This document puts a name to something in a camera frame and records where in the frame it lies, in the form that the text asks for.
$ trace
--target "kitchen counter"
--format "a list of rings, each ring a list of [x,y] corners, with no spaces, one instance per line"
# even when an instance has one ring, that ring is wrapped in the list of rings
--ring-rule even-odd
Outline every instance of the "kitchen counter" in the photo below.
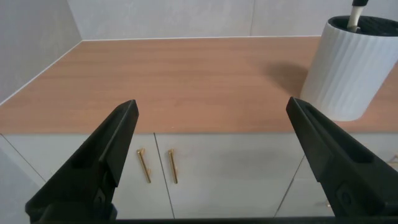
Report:
[[[0,106],[0,133],[91,133],[137,100],[136,133],[291,132],[319,37],[82,42]],[[351,132],[397,132],[398,67]]]

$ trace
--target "gray wall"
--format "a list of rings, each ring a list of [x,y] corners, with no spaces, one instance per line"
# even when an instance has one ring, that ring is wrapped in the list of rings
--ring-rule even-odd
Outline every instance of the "gray wall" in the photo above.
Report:
[[[68,0],[84,40],[320,35],[352,0]],[[398,20],[398,0],[370,0],[365,15]]]
[[[1,0],[0,103],[80,40],[67,0]]]

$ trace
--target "white ribbed container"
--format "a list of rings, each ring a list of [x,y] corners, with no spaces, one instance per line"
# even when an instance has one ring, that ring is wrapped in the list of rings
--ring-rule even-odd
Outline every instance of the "white ribbed container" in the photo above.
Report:
[[[358,119],[397,59],[398,37],[356,34],[326,23],[300,98],[335,121]]]

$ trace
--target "cabinet door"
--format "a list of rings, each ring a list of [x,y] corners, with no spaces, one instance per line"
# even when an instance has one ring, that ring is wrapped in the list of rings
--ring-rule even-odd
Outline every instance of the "cabinet door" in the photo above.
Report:
[[[156,139],[175,218],[273,217],[303,157],[295,134],[156,134]]]
[[[4,137],[48,181],[88,134],[6,134]]]
[[[294,179],[277,217],[335,216],[322,186],[313,179]]]
[[[88,135],[6,135],[7,140],[45,179],[51,176],[79,148]],[[151,169],[151,184],[142,170],[137,150],[145,148],[145,163]],[[173,218],[159,154],[153,134],[133,135],[113,203],[118,218]]]
[[[40,189],[34,170],[0,135],[0,223],[29,223],[26,202]]]
[[[352,134],[357,141],[398,170],[398,134],[396,133],[367,133]],[[307,158],[301,163],[295,179],[314,179],[313,172]]]

